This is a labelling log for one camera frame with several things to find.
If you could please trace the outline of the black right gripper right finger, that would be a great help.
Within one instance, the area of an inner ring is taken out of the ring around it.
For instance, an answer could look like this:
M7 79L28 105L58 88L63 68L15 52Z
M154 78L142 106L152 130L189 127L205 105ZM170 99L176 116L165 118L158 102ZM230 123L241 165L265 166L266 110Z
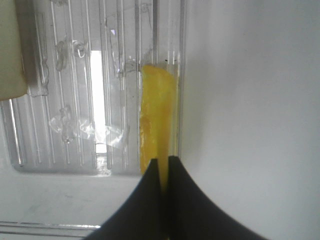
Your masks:
M177 156L168 158L168 228L171 240L264 240L214 204Z

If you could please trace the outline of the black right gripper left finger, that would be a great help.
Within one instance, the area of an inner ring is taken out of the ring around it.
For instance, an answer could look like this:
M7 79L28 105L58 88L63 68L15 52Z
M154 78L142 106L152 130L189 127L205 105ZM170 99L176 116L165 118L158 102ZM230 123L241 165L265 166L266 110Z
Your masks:
M160 240L162 196L158 161L152 159L125 203L86 240Z

